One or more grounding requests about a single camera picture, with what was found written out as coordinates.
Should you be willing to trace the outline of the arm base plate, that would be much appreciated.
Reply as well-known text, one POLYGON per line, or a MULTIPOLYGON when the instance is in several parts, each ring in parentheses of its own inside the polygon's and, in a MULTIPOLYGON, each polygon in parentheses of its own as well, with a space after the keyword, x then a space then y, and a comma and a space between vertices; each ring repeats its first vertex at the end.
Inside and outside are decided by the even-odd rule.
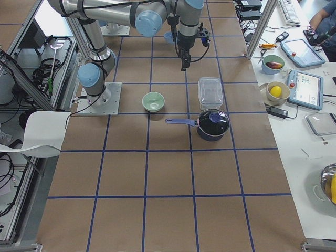
POLYGON ((118 115, 121 89, 121 82, 106 82, 105 91, 97 101, 97 97, 91 96, 88 96, 88 99, 79 100, 77 114, 82 116, 118 115))
POLYGON ((100 29, 104 36, 110 37, 129 36, 130 32, 129 26, 119 25, 116 23, 106 23, 104 26, 101 26, 100 29))

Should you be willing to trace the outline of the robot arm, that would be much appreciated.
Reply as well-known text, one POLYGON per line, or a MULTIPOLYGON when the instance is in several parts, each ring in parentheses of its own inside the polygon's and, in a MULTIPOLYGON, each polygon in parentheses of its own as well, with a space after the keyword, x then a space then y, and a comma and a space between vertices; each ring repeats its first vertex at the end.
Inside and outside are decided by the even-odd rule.
POLYGON ((83 39, 90 62, 82 65, 78 78, 92 106, 106 104, 111 92, 106 87, 106 77, 115 67, 116 56, 108 48, 103 37, 100 21, 115 21, 117 8, 123 1, 49 1, 51 7, 68 23, 76 23, 78 31, 73 34, 76 41, 83 39))
POLYGON ((203 7, 203 1, 116 1, 98 8, 98 20, 131 26, 144 37, 153 37, 168 22, 181 70, 186 71, 199 61, 190 54, 195 41, 209 48, 209 31, 200 21, 203 7))

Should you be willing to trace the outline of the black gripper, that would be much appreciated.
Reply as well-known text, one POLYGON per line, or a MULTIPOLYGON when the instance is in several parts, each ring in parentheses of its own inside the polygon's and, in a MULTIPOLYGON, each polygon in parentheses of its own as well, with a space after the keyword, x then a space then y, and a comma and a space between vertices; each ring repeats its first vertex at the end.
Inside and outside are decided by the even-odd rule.
POLYGON ((209 31, 204 28, 203 22, 197 25, 187 25, 181 22, 177 32, 177 51, 180 54, 181 70, 186 71, 190 67, 191 55, 189 50, 194 46, 195 41, 200 39, 204 47, 209 46, 209 31))

